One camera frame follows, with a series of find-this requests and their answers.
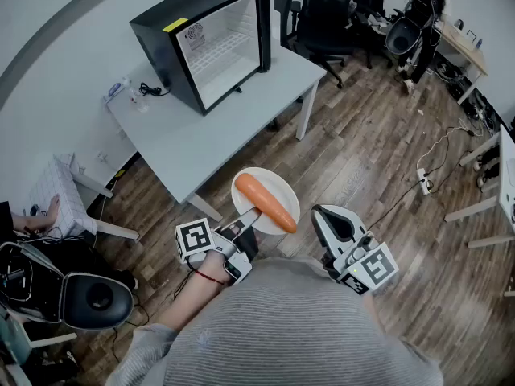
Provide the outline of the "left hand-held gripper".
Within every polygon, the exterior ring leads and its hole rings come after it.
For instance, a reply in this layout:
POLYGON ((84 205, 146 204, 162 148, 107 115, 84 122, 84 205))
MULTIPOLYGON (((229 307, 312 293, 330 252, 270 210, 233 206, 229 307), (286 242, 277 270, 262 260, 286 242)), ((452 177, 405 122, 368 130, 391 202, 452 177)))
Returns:
POLYGON ((225 256, 224 268, 231 283, 241 282, 252 270, 258 254, 258 243, 251 227, 262 212, 252 207, 232 223, 210 228, 206 218, 181 224, 175 228, 179 261, 192 272, 198 271, 206 252, 217 251, 225 256))

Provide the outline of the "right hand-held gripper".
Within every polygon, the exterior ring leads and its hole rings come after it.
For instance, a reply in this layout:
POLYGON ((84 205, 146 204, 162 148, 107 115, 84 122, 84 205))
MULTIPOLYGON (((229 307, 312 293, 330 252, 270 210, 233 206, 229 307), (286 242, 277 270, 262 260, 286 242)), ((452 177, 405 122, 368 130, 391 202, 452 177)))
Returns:
POLYGON ((387 244, 379 244, 366 232, 355 212, 336 205, 315 205, 311 222, 326 249, 323 267, 337 283, 362 296, 379 289, 398 272, 387 244), (350 240, 358 241, 347 249, 350 240))

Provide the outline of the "orange carrot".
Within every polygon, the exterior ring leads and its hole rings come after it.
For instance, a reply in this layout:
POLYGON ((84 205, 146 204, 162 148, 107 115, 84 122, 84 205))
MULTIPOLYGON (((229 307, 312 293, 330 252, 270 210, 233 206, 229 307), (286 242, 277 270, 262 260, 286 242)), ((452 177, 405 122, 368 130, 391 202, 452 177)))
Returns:
POLYGON ((283 205, 265 186, 249 173, 235 180, 235 186, 262 214, 268 216, 284 232, 295 233, 297 224, 283 205))

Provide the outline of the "white round plate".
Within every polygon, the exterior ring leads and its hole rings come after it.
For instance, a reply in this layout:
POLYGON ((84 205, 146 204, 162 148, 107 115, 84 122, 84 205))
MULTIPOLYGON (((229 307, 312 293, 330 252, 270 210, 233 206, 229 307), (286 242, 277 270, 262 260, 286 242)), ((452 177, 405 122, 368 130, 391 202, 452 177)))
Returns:
MULTIPOLYGON (((299 200, 290 187, 290 185, 279 175, 273 171, 261 167, 247 167, 240 170, 233 178, 231 184, 231 197, 233 204, 240 215, 243 215, 254 205, 237 189, 236 179, 243 173, 252 175, 258 180, 275 198, 276 200, 290 213, 295 223, 299 222, 300 206, 299 200)), ((279 236, 286 234, 272 219, 266 215, 260 217, 253 223, 252 227, 267 235, 279 236)))

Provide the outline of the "black mini fridge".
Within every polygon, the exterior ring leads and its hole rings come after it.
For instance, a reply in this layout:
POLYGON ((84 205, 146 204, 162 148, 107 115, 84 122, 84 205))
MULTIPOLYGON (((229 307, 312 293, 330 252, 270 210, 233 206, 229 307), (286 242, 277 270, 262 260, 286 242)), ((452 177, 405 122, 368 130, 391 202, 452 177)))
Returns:
POLYGON ((202 115, 252 75, 270 69, 270 0, 164 0, 130 26, 165 90, 202 115), (229 31, 255 38, 258 55, 211 66, 193 77, 187 57, 229 31))

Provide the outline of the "person's left forearm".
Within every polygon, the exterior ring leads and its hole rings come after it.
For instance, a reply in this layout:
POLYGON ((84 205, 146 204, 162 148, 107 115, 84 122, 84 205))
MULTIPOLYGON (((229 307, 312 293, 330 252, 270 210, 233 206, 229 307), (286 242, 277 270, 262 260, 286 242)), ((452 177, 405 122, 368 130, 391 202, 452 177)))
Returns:
POLYGON ((181 331, 225 284, 206 276, 199 270, 193 272, 172 304, 157 318, 157 323, 174 331, 181 331))

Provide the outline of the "person's right forearm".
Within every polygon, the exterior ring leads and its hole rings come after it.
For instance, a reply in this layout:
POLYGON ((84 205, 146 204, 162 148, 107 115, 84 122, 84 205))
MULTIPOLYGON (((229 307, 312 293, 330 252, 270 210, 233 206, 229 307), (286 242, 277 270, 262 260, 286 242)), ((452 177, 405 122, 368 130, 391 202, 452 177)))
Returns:
POLYGON ((366 310, 370 313, 370 315, 372 316, 372 318, 375 321, 375 323, 377 324, 377 326, 380 329, 383 329, 383 326, 381 324, 381 320, 379 319, 379 316, 378 316, 378 313, 377 313, 377 309, 375 307, 373 295, 371 295, 371 294, 364 295, 362 297, 362 301, 364 303, 364 306, 365 306, 366 310))

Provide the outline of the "person's left hand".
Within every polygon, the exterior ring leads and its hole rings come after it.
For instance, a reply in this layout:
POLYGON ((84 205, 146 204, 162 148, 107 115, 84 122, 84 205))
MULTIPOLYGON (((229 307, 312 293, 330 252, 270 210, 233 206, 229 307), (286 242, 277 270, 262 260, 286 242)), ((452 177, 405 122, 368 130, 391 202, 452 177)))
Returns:
POLYGON ((206 276, 226 284, 230 281, 231 277, 227 274, 224 268, 225 256, 217 251, 209 250, 206 252, 199 271, 206 276))

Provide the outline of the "grey table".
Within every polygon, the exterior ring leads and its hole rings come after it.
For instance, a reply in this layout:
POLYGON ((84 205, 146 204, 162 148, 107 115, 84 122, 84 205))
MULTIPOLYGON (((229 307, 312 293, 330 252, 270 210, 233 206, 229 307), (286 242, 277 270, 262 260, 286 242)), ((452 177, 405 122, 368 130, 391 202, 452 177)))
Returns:
POLYGON ((145 113, 126 94, 117 95, 108 108, 170 194, 220 221, 222 215, 197 190, 298 97, 304 101, 296 137, 303 139, 325 74, 310 60, 280 47, 268 72, 251 76, 241 92, 229 94, 205 116, 171 94, 149 97, 145 113))

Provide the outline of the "person's grey striped sweater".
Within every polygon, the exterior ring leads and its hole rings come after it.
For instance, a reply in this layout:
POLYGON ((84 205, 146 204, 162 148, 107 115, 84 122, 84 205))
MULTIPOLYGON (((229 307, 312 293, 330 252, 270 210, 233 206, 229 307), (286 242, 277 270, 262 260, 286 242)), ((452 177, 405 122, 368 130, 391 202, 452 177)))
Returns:
POLYGON ((443 386, 439 365, 380 329, 314 259, 257 261, 181 331, 134 330, 106 386, 443 386))

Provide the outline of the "small white table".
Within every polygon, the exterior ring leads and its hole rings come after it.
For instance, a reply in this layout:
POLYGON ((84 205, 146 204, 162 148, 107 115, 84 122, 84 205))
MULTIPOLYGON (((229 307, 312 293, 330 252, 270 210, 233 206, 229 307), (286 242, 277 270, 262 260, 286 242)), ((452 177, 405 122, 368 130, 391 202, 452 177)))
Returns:
MULTIPOLYGON (((113 192, 108 190, 106 187, 102 186, 98 181, 86 176, 84 171, 80 168, 79 163, 76 161, 75 154, 72 154, 71 162, 69 166, 69 170, 73 177, 73 180, 80 184, 82 187, 88 188, 91 191, 96 192, 99 195, 102 195, 105 199, 111 199, 113 197, 113 192)), ((130 240, 137 240, 139 238, 138 232, 133 229, 123 228, 121 226, 117 226, 115 224, 106 223, 100 219, 94 219, 93 222, 96 225, 95 236, 98 233, 104 233, 111 236, 122 237, 130 240)))

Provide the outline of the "clear plastic bottle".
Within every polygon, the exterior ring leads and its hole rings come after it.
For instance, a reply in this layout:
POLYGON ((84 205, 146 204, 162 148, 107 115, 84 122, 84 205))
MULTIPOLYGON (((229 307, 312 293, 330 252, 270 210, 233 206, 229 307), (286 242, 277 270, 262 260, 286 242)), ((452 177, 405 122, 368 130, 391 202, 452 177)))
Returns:
POLYGON ((135 88, 132 84, 129 84, 127 87, 128 95, 132 105, 140 112, 147 113, 149 111, 149 106, 146 103, 144 96, 141 92, 135 88))

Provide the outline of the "black hard-shell backpack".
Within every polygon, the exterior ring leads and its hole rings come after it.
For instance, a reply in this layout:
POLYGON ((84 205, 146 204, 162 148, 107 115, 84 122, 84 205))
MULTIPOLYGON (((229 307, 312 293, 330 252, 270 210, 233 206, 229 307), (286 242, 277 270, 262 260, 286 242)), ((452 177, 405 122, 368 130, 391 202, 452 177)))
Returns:
POLYGON ((404 55, 416 45, 421 35, 421 27, 406 16, 402 16, 388 30, 385 45, 391 54, 404 55))
POLYGON ((21 318, 104 330, 132 313, 133 295, 110 277, 56 266, 30 244, 0 245, 0 305, 21 318))

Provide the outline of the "light wooden desk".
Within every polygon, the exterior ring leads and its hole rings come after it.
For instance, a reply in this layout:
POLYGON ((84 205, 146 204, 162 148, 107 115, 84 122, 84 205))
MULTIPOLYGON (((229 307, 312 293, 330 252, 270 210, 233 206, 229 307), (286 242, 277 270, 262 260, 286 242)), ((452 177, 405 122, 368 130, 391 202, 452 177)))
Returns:
POLYGON ((462 34, 462 31, 450 22, 444 22, 441 30, 441 42, 438 53, 448 59, 450 55, 460 55, 468 62, 464 77, 468 78, 470 71, 476 71, 476 77, 471 77, 471 84, 457 100, 461 105, 473 94, 478 83, 488 75, 486 59, 480 48, 478 48, 469 38, 462 34))

